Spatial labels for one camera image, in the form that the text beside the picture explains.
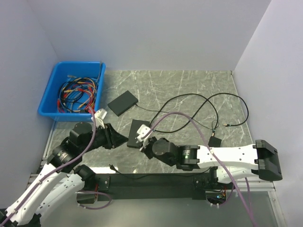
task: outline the white wall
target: white wall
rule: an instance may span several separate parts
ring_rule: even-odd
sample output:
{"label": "white wall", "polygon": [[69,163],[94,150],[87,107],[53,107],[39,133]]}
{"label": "white wall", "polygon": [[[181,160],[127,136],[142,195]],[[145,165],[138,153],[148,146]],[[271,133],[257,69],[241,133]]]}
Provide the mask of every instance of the white wall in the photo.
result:
{"label": "white wall", "polygon": [[60,60],[233,70],[270,0],[28,0]]}
{"label": "white wall", "polygon": [[276,189],[289,226],[302,226],[303,1],[272,0],[234,73],[253,138],[279,152]]}
{"label": "white wall", "polygon": [[51,121],[37,109],[58,61],[26,1],[0,1],[0,208],[39,167]]}

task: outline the marble floor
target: marble floor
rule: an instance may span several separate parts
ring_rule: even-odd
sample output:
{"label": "marble floor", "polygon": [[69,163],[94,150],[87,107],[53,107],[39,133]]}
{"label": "marble floor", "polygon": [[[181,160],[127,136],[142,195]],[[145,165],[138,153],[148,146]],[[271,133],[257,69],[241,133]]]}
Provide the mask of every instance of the marble floor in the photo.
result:
{"label": "marble floor", "polygon": [[[114,129],[128,137],[132,119],[151,121],[156,112],[143,110],[133,106],[130,110],[117,117],[107,104],[116,97],[129,90],[139,100],[138,105],[151,110],[159,110],[170,98],[186,94],[198,93],[209,97],[220,92],[237,94],[230,71],[106,71],[102,91],[101,107],[108,113],[105,122],[110,122]],[[188,115],[193,113],[204,102],[199,96],[184,96],[171,101],[164,111],[180,111]],[[219,128],[216,137],[222,139],[222,147],[245,146],[252,143],[247,124],[237,127],[224,127],[224,123],[237,124],[245,119],[242,106],[238,98],[228,95],[219,95],[211,102],[219,114]],[[215,119],[215,112],[209,103],[195,117],[201,124],[211,128]],[[158,130],[171,131],[187,122],[182,116],[170,116],[164,119]],[[53,140],[48,152],[58,146],[69,135],[74,122],[58,122],[54,131]],[[203,134],[209,138],[210,129],[199,126]],[[196,129],[192,125],[172,134],[154,133],[157,138],[165,137],[176,144],[202,145]],[[112,150],[96,149],[84,155],[82,164],[89,167],[104,167],[113,164],[122,173],[173,173],[180,172],[175,167],[153,158],[149,160],[139,149],[128,148],[126,144]]]}

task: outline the blue bin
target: blue bin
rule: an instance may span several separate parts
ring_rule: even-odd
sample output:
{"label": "blue bin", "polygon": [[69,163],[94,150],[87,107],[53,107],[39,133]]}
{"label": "blue bin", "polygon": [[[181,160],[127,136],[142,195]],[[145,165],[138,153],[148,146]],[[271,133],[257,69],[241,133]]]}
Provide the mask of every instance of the blue bin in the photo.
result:
{"label": "blue bin", "polygon": [[[100,109],[101,93],[106,65],[101,65],[101,75],[95,102],[95,111]],[[53,118],[59,122],[89,122],[89,113],[59,113],[57,100],[61,85],[70,80],[68,75],[76,77],[98,78],[100,62],[98,61],[62,61],[56,64],[49,78],[47,87],[42,97],[38,112],[42,116]]]}

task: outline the black small box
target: black small box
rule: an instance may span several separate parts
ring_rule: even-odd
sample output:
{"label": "black small box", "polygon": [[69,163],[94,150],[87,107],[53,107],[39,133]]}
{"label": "black small box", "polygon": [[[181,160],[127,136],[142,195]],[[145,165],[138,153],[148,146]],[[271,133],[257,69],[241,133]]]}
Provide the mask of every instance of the black small box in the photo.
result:
{"label": "black small box", "polygon": [[120,95],[118,98],[114,99],[107,105],[117,116],[120,116],[126,110],[135,105],[137,102],[138,99],[133,96],[132,93],[130,93],[129,91],[125,91],[122,95]]}
{"label": "black small box", "polygon": [[211,148],[219,148],[221,146],[222,139],[219,139],[215,136],[209,138],[208,146]]}
{"label": "black small box", "polygon": [[145,124],[147,127],[150,126],[150,122],[148,121],[140,121],[133,119],[132,126],[129,131],[127,146],[129,148],[140,148],[142,142],[137,143],[136,137],[138,136],[137,131],[141,127],[141,125]]}

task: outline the black cable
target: black cable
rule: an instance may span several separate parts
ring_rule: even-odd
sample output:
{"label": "black cable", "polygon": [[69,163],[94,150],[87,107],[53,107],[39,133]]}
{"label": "black cable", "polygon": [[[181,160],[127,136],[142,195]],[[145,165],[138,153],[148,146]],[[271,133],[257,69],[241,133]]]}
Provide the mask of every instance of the black cable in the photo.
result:
{"label": "black cable", "polygon": [[[202,104],[204,105],[206,102],[209,102],[210,105],[212,105],[212,107],[214,108],[214,111],[216,112],[216,116],[217,116],[217,123],[215,125],[215,129],[219,127],[219,115],[218,115],[218,112],[215,108],[215,106],[212,104],[211,101],[209,101],[209,98],[206,98],[204,97],[203,95],[200,95],[200,94],[196,94],[196,93],[187,93],[187,94],[182,94],[182,95],[179,95],[179,96],[175,96],[175,97],[172,97],[171,99],[169,99],[168,101],[166,101],[166,103],[160,108],[160,110],[158,111],[158,113],[154,116],[154,118],[152,119],[151,121],[151,124],[152,122],[156,119],[156,117],[160,114],[160,112],[162,111],[162,109],[167,105],[167,103],[169,103],[171,100],[175,99],[175,98],[178,98],[178,97],[181,97],[181,96],[200,96],[202,98],[205,99],[205,102]],[[197,113],[199,112],[199,110],[201,109],[201,107],[195,112],[195,114],[191,117],[191,119],[193,119]],[[188,124],[190,123],[190,121],[188,121],[185,125],[183,125],[181,128],[177,129],[177,130],[174,130],[174,131],[160,131],[160,130],[155,130],[157,132],[162,132],[162,133],[174,133],[174,132],[177,132],[177,131],[180,131],[181,129],[185,128]]]}
{"label": "black cable", "polygon": [[[143,109],[143,110],[147,110],[147,111],[152,111],[152,112],[159,112],[159,110],[149,110],[149,109],[145,109],[145,108],[143,108],[143,107],[141,107],[141,106],[139,106],[138,104],[135,104],[137,107],[139,107],[139,108],[141,108],[141,109]],[[214,121],[216,121],[216,120],[213,120],[213,122],[212,122],[212,128],[208,128],[207,126],[205,126],[205,125],[203,125],[203,124],[201,124],[199,121],[197,121],[196,119],[193,119],[195,122],[197,122],[199,125],[201,125],[202,127],[204,127],[204,128],[207,128],[207,129],[210,129],[210,130],[214,130],[214,128],[213,128],[213,122]]]}
{"label": "black cable", "polygon": [[[132,180],[142,179],[142,178],[144,178],[144,177],[151,176],[151,175],[159,175],[159,174],[148,174],[148,175],[143,175],[143,176],[139,176],[139,177],[136,178],[136,177],[127,176],[126,174],[123,174],[123,173],[119,172],[119,171],[118,171],[113,165],[111,165],[111,164],[109,164],[109,168],[110,168],[111,170],[114,170],[116,173],[121,174],[122,176],[124,176],[124,177],[126,177],[126,178],[129,178],[129,179],[132,179]],[[203,172],[201,172],[201,173],[192,174],[192,175],[180,175],[180,174],[165,174],[165,175],[182,176],[182,177],[192,177],[192,176],[196,176],[196,175],[199,175],[199,174],[203,174],[203,173],[207,172],[209,169],[210,169],[210,167],[209,167],[207,170],[205,170],[205,171],[203,171]]]}
{"label": "black cable", "polygon": [[[170,102],[171,100],[173,100],[173,99],[175,99],[175,98],[178,98],[178,97],[180,97],[180,96],[188,96],[188,95],[198,95],[198,96],[201,96],[201,97],[203,97],[203,98],[206,99],[206,100],[202,103],[202,105],[198,108],[198,110],[194,113],[194,115],[191,117],[192,119],[197,115],[197,113],[198,113],[198,112],[200,111],[200,109],[205,105],[206,102],[209,102],[209,103],[212,105],[212,107],[214,108],[214,110],[215,110],[215,112],[216,112],[216,115],[217,115],[217,123],[216,123],[214,129],[216,129],[216,128],[218,127],[218,125],[219,125],[219,122],[218,122],[219,116],[218,116],[218,112],[217,112],[216,108],[215,108],[214,105],[209,101],[209,99],[211,99],[212,97],[218,96],[218,95],[230,95],[230,96],[238,97],[239,99],[242,100],[242,102],[244,103],[244,105],[245,105],[245,107],[246,107],[246,110],[247,110],[247,117],[246,117],[246,119],[245,119],[243,122],[241,122],[241,123],[239,123],[239,124],[224,124],[225,127],[239,126],[239,125],[244,124],[244,123],[248,120],[248,116],[249,116],[248,107],[247,107],[245,101],[243,100],[243,98],[241,98],[241,97],[238,96],[238,95],[234,95],[234,94],[232,94],[232,93],[227,93],[227,92],[221,92],[221,93],[214,94],[214,95],[210,96],[209,98],[206,98],[206,97],[204,97],[204,96],[202,96],[202,95],[200,95],[200,94],[188,93],[188,94],[183,94],[183,95],[175,96],[175,97],[169,99],[169,100],[161,107],[161,109],[159,110],[159,112],[154,116],[154,118],[153,118],[152,121],[151,121],[151,124],[152,124],[152,122],[155,120],[155,118],[159,115],[160,111],[162,111],[162,109],[166,106],[166,104],[167,104],[168,102]],[[179,129],[176,129],[176,130],[174,130],[174,131],[158,131],[158,130],[155,130],[155,131],[157,131],[157,132],[162,132],[162,133],[173,133],[173,132],[177,132],[177,131],[179,131],[179,130],[185,128],[189,123],[190,123],[190,121],[188,121],[188,122],[187,122],[186,124],[184,124],[182,127],[180,127]]]}

